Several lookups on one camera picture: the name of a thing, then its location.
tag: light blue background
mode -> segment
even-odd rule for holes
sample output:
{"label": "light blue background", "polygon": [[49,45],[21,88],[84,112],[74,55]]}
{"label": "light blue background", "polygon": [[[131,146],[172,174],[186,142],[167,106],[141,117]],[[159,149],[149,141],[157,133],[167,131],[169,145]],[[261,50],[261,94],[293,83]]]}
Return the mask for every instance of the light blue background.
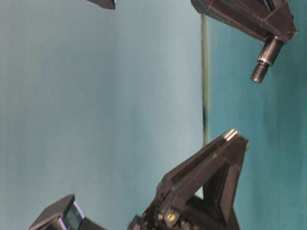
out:
{"label": "light blue background", "polygon": [[243,230],[307,229],[307,2],[289,1],[300,30],[261,85],[249,80],[263,44],[206,18],[208,139],[250,140],[236,195]]}
{"label": "light blue background", "polygon": [[202,146],[200,16],[188,0],[3,0],[0,31],[1,229],[69,193],[126,229]]}

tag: small gold nut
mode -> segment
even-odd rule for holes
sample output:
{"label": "small gold nut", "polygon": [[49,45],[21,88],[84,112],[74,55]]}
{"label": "small gold nut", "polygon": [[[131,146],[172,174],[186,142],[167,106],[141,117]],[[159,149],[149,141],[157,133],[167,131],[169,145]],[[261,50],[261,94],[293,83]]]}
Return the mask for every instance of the small gold nut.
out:
{"label": "small gold nut", "polygon": [[167,220],[169,222],[173,222],[175,220],[175,215],[173,213],[170,213],[167,215]]}

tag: metal screw thread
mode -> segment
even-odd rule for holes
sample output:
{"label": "metal screw thread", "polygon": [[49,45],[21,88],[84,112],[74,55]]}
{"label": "metal screw thread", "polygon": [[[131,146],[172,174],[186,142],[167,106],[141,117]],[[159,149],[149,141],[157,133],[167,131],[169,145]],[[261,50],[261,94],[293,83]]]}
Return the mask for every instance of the metal screw thread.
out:
{"label": "metal screw thread", "polygon": [[252,73],[250,79],[255,83],[261,83],[262,80],[265,77],[265,74],[268,71],[269,63],[266,63],[264,61],[259,61],[257,66],[254,69],[254,72]]}

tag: black mount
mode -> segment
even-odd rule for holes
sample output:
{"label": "black mount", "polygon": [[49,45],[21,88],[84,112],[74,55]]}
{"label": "black mount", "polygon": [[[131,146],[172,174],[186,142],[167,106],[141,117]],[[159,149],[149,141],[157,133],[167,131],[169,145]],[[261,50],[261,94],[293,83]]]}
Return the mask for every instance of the black mount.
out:
{"label": "black mount", "polygon": [[[128,230],[239,230],[233,209],[248,141],[232,129],[168,172]],[[195,193],[203,188],[203,199]]]}

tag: silver metal tip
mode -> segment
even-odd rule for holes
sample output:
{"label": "silver metal tip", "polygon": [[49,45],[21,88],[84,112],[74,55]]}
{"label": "silver metal tip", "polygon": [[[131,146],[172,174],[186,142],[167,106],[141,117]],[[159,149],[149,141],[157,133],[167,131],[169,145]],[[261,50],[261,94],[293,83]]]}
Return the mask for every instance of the silver metal tip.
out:
{"label": "silver metal tip", "polygon": [[231,138],[233,138],[236,134],[238,134],[239,132],[238,132],[238,130],[236,130],[236,129],[231,129],[231,130],[229,130],[228,132],[226,132],[224,135],[223,135],[223,137],[224,137],[224,139],[226,140],[226,141],[230,141],[231,140]]}

